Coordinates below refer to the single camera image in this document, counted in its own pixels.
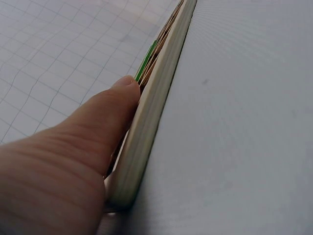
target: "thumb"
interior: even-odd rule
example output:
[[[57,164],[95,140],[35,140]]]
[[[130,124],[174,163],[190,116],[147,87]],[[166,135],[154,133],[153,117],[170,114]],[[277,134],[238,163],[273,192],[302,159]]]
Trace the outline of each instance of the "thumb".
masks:
[[[104,174],[133,119],[139,98],[138,83],[131,76],[122,77],[42,134],[61,143],[74,160]]]

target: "grid paper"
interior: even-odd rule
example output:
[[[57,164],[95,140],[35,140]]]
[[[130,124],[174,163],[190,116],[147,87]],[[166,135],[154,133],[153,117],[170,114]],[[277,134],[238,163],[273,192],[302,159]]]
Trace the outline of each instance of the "grid paper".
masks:
[[[0,144],[135,75],[178,0],[0,0]]]

